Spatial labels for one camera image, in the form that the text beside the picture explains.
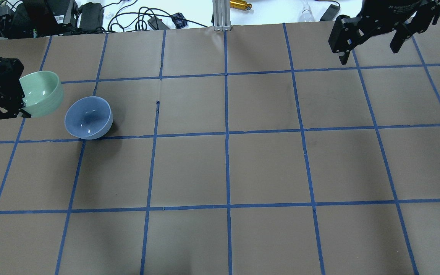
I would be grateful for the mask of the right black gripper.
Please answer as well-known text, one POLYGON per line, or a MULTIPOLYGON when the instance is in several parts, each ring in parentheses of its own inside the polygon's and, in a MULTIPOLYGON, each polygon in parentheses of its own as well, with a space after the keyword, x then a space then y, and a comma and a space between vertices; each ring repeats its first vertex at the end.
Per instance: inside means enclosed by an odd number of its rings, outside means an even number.
POLYGON ((350 52, 369 38, 396 30, 390 49, 398 53, 415 33, 424 33, 440 17, 440 0, 364 0, 359 16, 335 19, 328 43, 346 65, 350 52))

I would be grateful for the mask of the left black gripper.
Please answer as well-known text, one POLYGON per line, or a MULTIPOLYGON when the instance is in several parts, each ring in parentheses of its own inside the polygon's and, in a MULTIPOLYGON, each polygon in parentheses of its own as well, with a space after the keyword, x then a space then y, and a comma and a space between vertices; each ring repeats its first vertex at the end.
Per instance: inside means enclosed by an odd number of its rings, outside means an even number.
POLYGON ((31 118, 32 115, 22 108, 25 106, 21 83, 19 79, 24 66, 17 58, 0 57, 0 120, 13 119, 18 116, 31 118))

